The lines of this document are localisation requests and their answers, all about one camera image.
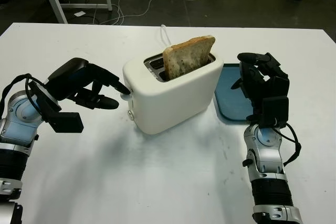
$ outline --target toaster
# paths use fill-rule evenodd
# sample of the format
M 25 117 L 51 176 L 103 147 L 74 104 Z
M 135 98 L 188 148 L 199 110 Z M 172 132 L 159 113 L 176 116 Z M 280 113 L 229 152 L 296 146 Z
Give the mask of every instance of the toaster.
M 222 68 L 221 58 L 209 54 L 206 65 L 167 80 L 162 54 L 127 62 L 123 77 L 131 91 L 129 117 L 146 134 L 157 134 L 185 121 L 208 107 Z

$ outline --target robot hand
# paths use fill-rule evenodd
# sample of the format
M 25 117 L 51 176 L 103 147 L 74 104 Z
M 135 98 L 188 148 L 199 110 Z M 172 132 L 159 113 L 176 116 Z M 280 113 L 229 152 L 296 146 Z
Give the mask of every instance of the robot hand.
M 232 89 L 241 88 L 251 100 L 253 115 L 247 117 L 250 126 L 245 130 L 247 166 L 255 200 L 253 218 L 257 223 L 302 224 L 300 211 L 293 206 L 284 166 L 295 160 L 301 145 L 288 121 L 289 80 L 280 63 L 269 53 L 243 53 L 240 60 L 241 78 Z M 288 126 L 295 141 L 282 135 L 280 128 Z M 295 153 L 282 163 L 282 137 L 296 144 Z
M 18 76 L 4 89 L 0 115 L 5 97 L 11 87 L 26 79 L 25 91 L 15 93 L 8 102 L 8 114 L 0 122 L 0 222 L 21 223 L 22 206 L 10 201 L 21 194 L 21 178 L 27 159 L 38 139 L 37 128 L 48 122 L 55 132 L 82 132 L 79 113 L 60 112 L 58 101 L 70 99 L 76 104 L 94 109 L 116 109 L 118 102 L 99 94 L 102 86 L 113 86 L 123 94 L 130 91 L 119 78 L 106 69 L 80 58 L 73 58 L 52 73 L 45 84 L 30 74 Z M 85 89 L 92 83 L 92 90 Z

